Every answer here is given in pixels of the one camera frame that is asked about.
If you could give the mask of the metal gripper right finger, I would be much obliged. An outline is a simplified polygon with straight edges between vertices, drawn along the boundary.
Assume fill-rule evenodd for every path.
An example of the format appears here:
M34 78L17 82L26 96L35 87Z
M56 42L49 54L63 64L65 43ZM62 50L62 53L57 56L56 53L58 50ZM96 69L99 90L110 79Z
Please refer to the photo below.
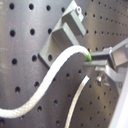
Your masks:
M93 60L107 59L110 66L116 69L118 66L128 63L128 38L114 47L105 48L99 52L92 52L91 56Z

